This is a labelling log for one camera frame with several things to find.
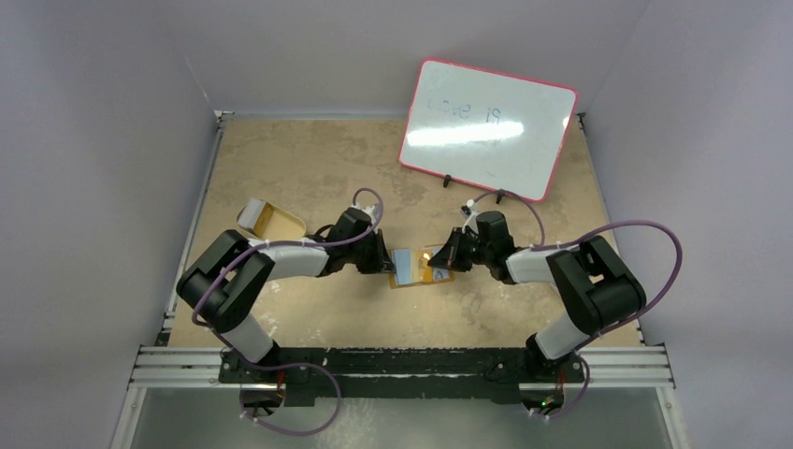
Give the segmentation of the grey credit card stack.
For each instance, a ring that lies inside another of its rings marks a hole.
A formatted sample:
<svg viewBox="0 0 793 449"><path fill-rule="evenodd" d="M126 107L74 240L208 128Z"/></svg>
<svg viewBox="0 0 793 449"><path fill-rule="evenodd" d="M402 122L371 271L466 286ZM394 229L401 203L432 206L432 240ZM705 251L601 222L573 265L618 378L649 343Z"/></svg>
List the grey credit card stack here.
<svg viewBox="0 0 793 449"><path fill-rule="evenodd" d="M256 234L256 227L266 204L263 199L250 198L238 214L237 225L249 233Z"/></svg>

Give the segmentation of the orange leather card holder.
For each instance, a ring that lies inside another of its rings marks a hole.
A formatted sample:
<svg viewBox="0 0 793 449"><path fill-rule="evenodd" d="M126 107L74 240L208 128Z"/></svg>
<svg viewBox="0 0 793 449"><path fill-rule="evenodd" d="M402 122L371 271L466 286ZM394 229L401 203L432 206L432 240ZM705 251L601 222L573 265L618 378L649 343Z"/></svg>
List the orange leather card holder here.
<svg viewBox="0 0 793 449"><path fill-rule="evenodd" d="M454 274L445 268L432 268L430 259L440 251L441 245L429 245L420 249L392 249L389 255L395 271L390 274L391 289L433 285L454 281Z"/></svg>

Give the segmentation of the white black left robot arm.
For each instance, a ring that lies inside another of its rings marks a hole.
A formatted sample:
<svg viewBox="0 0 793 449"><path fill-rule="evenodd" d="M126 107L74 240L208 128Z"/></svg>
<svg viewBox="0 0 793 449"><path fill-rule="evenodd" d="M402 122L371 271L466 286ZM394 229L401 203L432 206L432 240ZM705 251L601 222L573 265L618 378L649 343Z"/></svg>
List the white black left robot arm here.
<svg viewBox="0 0 793 449"><path fill-rule="evenodd" d="M280 346L252 315L253 305L269 281L321 278L353 265L361 274L392 274L379 220L349 207L333 224L299 240L251 240L224 231L183 273L176 295L190 306L196 325L212 331L242 360L255 382L278 373Z"/></svg>

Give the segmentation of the gold credit card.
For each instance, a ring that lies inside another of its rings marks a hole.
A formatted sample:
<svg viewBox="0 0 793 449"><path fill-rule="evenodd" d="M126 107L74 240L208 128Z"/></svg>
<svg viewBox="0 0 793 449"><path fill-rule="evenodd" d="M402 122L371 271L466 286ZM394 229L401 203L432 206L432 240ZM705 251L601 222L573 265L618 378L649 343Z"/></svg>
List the gold credit card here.
<svg viewBox="0 0 793 449"><path fill-rule="evenodd" d="M415 282L432 280L432 267L428 265L432 256L431 249L416 250L411 253L411 278Z"/></svg>

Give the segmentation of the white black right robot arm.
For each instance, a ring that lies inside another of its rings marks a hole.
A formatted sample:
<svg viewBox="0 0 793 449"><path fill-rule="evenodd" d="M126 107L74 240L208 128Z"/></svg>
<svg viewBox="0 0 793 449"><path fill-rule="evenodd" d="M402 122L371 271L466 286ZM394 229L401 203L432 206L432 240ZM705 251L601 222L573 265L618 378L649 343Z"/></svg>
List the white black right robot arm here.
<svg viewBox="0 0 793 449"><path fill-rule="evenodd" d="M520 248L496 210L477 213L472 225L454 228L427 264L453 272L481 265L505 284L555 287L564 312L526 341L526 371L539 381L550 379L580 345L647 302L643 287L605 238L594 236L569 249Z"/></svg>

